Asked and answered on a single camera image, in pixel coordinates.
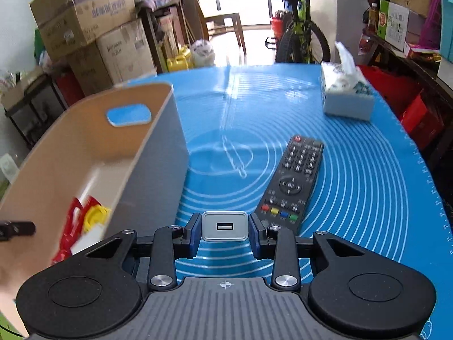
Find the black tv remote control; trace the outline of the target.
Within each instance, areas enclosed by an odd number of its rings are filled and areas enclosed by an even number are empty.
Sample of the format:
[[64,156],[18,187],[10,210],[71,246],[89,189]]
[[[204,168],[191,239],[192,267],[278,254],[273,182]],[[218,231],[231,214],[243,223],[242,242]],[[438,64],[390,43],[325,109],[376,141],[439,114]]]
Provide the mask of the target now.
[[298,234],[313,188],[324,144],[301,135],[291,137],[254,213],[262,225],[281,226]]

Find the white usb charger block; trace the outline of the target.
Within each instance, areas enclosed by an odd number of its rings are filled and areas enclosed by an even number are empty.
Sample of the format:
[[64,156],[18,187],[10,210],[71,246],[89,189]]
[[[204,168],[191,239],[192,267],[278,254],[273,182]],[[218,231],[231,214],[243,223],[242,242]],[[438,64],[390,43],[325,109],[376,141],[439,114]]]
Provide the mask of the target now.
[[242,211],[207,211],[201,216],[202,239],[212,243],[243,242],[249,235],[249,215]]

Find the red action figure toy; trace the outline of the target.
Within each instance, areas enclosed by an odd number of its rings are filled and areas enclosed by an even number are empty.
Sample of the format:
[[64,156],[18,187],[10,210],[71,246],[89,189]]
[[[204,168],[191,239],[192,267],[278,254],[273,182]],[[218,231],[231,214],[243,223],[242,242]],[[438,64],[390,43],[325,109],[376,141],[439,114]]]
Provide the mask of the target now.
[[71,256],[70,248],[81,236],[84,217],[82,216],[83,205],[78,198],[74,198],[66,216],[65,227],[59,241],[58,251],[52,258],[52,265],[66,260]]

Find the yellow toy camera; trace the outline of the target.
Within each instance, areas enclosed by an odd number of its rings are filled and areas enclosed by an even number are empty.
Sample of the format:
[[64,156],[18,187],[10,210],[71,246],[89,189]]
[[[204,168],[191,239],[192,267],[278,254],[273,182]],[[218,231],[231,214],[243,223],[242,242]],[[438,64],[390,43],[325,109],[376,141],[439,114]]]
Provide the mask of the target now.
[[98,224],[105,225],[110,213],[111,209],[103,206],[94,197],[89,196],[82,210],[82,232],[88,233]]

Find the beige plastic storage bin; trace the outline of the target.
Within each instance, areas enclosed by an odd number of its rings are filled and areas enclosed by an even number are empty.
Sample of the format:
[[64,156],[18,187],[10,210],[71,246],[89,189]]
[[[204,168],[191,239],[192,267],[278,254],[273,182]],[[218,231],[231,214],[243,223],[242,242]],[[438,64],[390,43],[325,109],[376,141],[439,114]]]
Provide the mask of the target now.
[[34,235],[1,244],[1,297],[47,268],[73,199],[111,210],[106,234],[151,235],[174,222],[188,151],[174,89],[151,83],[92,95],[70,107],[35,145],[1,201],[1,218]]

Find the white square adapter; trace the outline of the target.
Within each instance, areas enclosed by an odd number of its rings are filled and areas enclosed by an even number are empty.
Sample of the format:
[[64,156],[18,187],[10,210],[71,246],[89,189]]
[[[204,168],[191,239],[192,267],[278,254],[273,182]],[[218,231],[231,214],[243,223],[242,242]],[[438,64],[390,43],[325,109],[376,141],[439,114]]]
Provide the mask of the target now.
[[95,225],[91,230],[84,233],[73,246],[70,248],[72,255],[75,255],[88,247],[91,247],[100,241],[104,236],[104,227],[102,225]]

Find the blue silicone baking mat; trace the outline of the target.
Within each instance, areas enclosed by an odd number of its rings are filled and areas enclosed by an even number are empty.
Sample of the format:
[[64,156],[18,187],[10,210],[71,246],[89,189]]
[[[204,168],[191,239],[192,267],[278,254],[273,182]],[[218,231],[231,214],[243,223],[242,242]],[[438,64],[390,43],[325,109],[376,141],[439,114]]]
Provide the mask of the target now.
[[377,98],[368,122],[326,116],[313,65],[203,68],[173,85],[189,168],[176,223],[193,213],[253,212],[289,139],[323,143],[300,236],[322,230],[424,273],[437,292],[423,339],[452,337],[452,230],[417,146]]

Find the black metal cart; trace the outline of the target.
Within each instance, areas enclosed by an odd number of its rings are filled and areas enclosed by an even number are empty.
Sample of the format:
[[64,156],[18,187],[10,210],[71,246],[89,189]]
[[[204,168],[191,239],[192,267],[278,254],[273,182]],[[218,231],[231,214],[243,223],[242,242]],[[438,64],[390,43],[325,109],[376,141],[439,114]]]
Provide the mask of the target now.
[[[48,111],[48,107],[44,106],[42,112],[39,112],[33,102],[33,100],[36,99],[36,97],[39,96],[39,94],[41,94],[41,92],[46,88],[52,89],[57,102],[62,107],[62,111],[66,111],[68,106],[65,100],[57,90],[52,77],[46,73],[39,74],[36,78],[32,78],[30,81],[28,79],[24,79],[12,88],[12,91],[18,90],[18,99],[14,97],[15,95],[12,95],[11,100],[7,99],[7,95],[4,96],[4,100],[8,102],[7,105],[3,105],[5,109],[5,116],[11,121],[12,125],[19,133],[29,150],[36,145],[41,136],[56,120],[56,118],[52,117]],[[18,126],[14,118],[18,112],[24,110],[25,108],[28,108],[34,115],[31,122],[31,128],[28,131],[23,131],[22,128]]]

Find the white tissue box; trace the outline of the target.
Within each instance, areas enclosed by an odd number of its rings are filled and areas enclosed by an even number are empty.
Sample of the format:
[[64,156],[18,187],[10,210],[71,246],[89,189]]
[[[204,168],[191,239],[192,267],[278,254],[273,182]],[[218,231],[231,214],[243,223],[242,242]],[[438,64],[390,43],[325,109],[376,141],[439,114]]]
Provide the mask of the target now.
[[356,66],[342,42],[335,42],[340,63],[321,63],[320,84],[325,114],[370,121],[375,96],[369,82]]

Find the yellow oil jug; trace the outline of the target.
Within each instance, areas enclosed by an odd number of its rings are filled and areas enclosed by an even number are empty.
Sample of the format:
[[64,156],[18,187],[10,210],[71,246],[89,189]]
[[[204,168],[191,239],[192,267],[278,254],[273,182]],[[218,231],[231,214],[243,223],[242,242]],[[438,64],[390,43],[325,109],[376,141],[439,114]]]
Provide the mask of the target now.
[[166,66],[169,72],[192,69],[193,60],[191,50],[187,46],[183,46],[176,57],[166,60]]

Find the white plastic bag on floor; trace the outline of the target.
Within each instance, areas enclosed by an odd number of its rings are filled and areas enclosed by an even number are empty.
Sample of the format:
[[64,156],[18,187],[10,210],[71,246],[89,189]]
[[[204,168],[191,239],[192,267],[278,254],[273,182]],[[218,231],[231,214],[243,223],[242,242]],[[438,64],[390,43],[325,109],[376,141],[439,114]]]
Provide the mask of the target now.
[[214,66],[215,52],[209,41],[196,40],[191,46],[191,58],[195,68]]

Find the large taped cardboard box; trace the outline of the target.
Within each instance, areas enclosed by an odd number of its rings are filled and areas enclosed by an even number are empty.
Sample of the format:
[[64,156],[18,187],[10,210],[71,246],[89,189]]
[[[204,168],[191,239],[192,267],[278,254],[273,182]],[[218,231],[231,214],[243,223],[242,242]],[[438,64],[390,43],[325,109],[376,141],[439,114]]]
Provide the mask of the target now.
[[67,61],[87,96],[125,81],[156,74],[144,26],[139,18],[69,54]]

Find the green black bicycle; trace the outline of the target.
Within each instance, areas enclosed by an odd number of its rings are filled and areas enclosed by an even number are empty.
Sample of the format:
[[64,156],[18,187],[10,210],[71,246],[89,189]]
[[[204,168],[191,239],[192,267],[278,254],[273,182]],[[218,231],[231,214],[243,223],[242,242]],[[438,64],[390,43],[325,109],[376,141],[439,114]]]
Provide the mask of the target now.
[[320,64],[331,61],[326,36],[311,19],[310,0],[282,0],[289,7],[290,20],[276,38],[277,63]]

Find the green white product box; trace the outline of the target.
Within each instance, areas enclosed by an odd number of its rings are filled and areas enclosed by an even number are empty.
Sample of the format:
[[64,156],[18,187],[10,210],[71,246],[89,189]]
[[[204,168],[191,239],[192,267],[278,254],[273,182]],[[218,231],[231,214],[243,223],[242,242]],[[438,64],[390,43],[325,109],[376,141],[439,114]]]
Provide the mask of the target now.
[[380,0],[377,36],[403,52],[409,25],[406,7]]

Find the white freezer cabinet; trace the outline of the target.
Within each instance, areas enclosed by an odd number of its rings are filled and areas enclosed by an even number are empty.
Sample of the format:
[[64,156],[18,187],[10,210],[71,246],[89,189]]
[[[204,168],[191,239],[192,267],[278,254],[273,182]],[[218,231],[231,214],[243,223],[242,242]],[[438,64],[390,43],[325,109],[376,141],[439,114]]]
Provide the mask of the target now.
[[365,25],[362,16],[369,7],[368,0],[310,0],[311,19],[327,38],[331,51],[331,61],[338,62],[335,47],[341,41],[352,54],[356,64],[367,63],[371,54],[358,53],[359,41]]

